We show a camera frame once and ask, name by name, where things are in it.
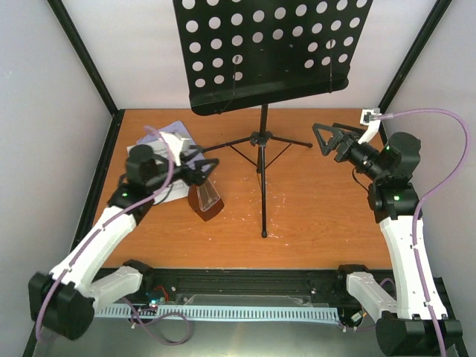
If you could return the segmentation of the clear plastic metronome cover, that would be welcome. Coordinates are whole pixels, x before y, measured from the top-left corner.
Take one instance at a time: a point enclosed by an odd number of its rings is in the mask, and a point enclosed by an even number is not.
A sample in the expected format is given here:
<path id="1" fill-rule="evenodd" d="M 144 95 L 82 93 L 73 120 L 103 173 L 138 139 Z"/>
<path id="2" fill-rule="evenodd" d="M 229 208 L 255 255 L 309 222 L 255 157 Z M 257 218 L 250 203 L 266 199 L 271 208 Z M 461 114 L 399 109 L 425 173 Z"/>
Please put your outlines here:
<path id="1" fill-rule="evenodd" d="M 220 200 L 220 195 L 209 179 L 197 187 L 197 196 L 200 210 L 203 212 L 210 210 Z"/>

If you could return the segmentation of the brown wooden metronome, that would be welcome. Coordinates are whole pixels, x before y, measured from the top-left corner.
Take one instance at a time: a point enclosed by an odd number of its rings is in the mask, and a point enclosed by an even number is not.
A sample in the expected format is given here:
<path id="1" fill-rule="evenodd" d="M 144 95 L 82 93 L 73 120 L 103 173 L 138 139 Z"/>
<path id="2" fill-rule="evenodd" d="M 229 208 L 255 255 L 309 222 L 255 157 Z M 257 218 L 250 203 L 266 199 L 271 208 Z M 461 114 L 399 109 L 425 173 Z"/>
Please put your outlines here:
<path id="1" fill-rule="evenodd" d="M 209 179 L 201 185 L 191 185 L 187 200 L 193 212 L 204 222 L 212 220 L 225 207 L 222 197 Z"/>

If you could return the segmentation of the black music stand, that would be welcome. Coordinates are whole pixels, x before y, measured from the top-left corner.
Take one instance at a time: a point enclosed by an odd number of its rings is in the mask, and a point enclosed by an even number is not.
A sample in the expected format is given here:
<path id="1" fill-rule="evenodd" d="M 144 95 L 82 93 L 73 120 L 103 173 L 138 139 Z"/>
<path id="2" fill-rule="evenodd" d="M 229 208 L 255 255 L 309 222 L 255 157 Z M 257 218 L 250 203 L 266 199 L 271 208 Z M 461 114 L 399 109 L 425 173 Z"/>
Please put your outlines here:
<path id="1" fill-rule="evenodd" d="M 264 174 L 268 107 L 333 93 L 350 63 L 370 1 L 175 1 L 192 111 L 220 115 L 255 106 L 260 128 L 247 141 Z"/>

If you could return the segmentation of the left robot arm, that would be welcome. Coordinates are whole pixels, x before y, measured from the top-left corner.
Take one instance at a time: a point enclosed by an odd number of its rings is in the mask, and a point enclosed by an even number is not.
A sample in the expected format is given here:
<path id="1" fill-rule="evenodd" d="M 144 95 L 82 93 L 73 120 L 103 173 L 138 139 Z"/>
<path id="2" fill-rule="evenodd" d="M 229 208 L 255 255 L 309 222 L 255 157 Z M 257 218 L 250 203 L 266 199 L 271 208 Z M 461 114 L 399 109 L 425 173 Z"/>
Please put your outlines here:
<path id="1" fill-rule="evenodd" d="M 76 248 L 47 274 L 35 273 L 28 283 L 30 316 L 35 335 L 42 340 L 47 328 L 69 340 L 81 337 L 97 312 L 133 294 L 149 298 L 155 290 L 151 268 L 129 260 L 101 279 L 96 275 L 117 248 L 144 219 L 155 197 L 174 181 L 200 185 L 219 164 L 219 159 L 196 159 L 202 151 L 193 146 L 190 154 L 167 149 L 167 156 L 151 146 L 136 145 L 129 151 L 126 172 L 100 218 Z"/>

